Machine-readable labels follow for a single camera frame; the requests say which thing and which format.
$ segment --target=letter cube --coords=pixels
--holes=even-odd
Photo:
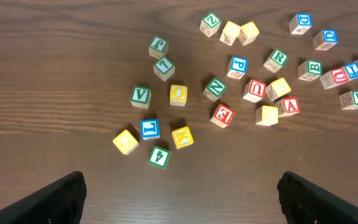
[[[325,90],[337,87],[349,81],[343,68],[332,69],[320,77]]]
[[[220,104],[212,115],[211,121],[219,127],[225,128],[230,124],[233,117],[234,110],[224,106],[223,104]]]
[[[152,90],[146,87],[134,86],[132,91],[132,106],[148,109],[152,98]]]
[[[160,123],[158,119],[142,120],[140,122],[140,130],[144,140],[160,138]]]
[[[266,94],[272,101],[289,92],[291,92],[291,88],[284,78],[279,78],[266,87]]]
[[[349,81],[358,78],[358,64],[353,62],[342,67]]]
[[[228,21],[221,34],[219,40],[225,44],[232,46],[236,38],[240,34],[241,27],[233,22]]]
[[[278,117],[292,116],[301,111],[299,107],[298,98],[288,97],[282,98],[274,103],[274,106],[278,108]]]
[[[290,32],[291,34],[303,35],[311,26],[313,26],[311,15],[308,13],[298,13],[290,21]]]
[[[162,57],[154,64],[154,74],[163,81],[167,81],[175,73],[175,65],[166,57]]]
[[[227,75],[230,78],[241,79],[247,73],[248,60],[233,56],[227,66]]]
[[[113,139],[112,142],[124,155],[128,155],[139,145],[128,130],[124,130],[115,139]]]
[[[328,50],[338,43],[335,30],[323,29],[313,37],[313,46],[316,50]]]
[[[173,106],[185,106],[187,101],[187,86],[171,85],[169,104]]]
[[[216,16],[213,12],[206,15],[200,24],[200,30],[207,36],[211,37],[214,35],[221,26],[221,19]]]
[[[288,60],[288,55],[280,50],[274,50],[267,58],[264,63],[264,67],[269,69],[271,72],[276,73],[282,68]]]
[[[158,146],[154,146],[150,154],[149,164],[161,169],[165,169],[168,164],[171,152]]]
[[[254,22],[249,22],[241,26],[238,39],[240,40],[240,43],[243,46],[245,46],[247,44],[252,43],[258,35],[259,35],[258,27],[256,27]]]
[[[155,36],[149,45],[149,55],[157,59],[162,58],[168,53],[169,41],[165,38]]]
[[[275,106],[261,106],[255,112],[255,122],[258,125],[271,126],[278,123],[278,108]]]
[[[298,78],[311,82],[321,76],[323,64],[315,60],[307,60],[298,67]]]
[[[215,102],[226,91],[226,85],[218,78],[213,78],[204,89],[204,95]]]
[[[358,109],[358,91],[348,91],[340,95],[339,102],[343,110]]]
[[[188,126],[172,131],[172,138],[177,149],[194,143]]]
[[[266,84],[251,80],[244,89],[243,99],[257,103],[264,98],[266,91]]]

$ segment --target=brown wood grain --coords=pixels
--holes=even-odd
[[[254,21],[256,41],[221,43],[199,31],[214,11],[223,23]],[[290,35],[288,22],[309,12],[313,27]],[[321,29],[339,43],[313,49]],[[175,74],[161,81],[148,55],[154,35],[170,41]],[[273,49],[289,55],[276,74],[263,67]],[[232,55],[249,59],[242,80],[225,78]],[[306,59],[323,71],[358,58],[358,1],[102,1],[0,0],[0,209],[80,170],[88,196],[82,223],[285,223],[277,182],[291,170],[358,206],[358,110],[340,109],[338,96],[358,79],[324,90],[297,79]],[[203,87],[220,78],[227,90],[216,103]],[[301,113],[272,127],[256,126],[253,104],[241,98],[255,78],[284,77]],[[184,108],[170,106],[171,84],[189,89]],[[129,102],[134,85],[152,89],[149,110]],[[219,103],[235,110],[221,129],[209,122]],[[129,156],[112,139],[156,116],[161,138],[140,141]],[[188,125],[192,146],[176,150],[171,131]],[[148,165],[153,145],[172,156],[165,170]]]

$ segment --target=yellow block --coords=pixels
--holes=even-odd
[[[128,130],[124,130],[112,142],[125,155],[128,155],[139,144]]]
[[[279,78],[278,80],[272,82],[272,88],[277,93],[278,97],[291,92],[291,88],[284,78]]]
[[[267,124],[278,123],[278,108],[275,106],[262,107],[262,121]]]
[[[240,34],[241,27],[233,22],[228,21],[226,26],[224,26],[223,32],[226,35],[237,38]]]
[[[177,102],[186,102],[187,86],[171,85],[170,100]]]
[[[188,126],[172,131],[172,137],[177,149],[194,143]]]
[[[256,27],[254,22],[249,22],[245,25],[242,25],[241,29],[246,34],[248,39],[254,38],[259,35],[258,27]]]

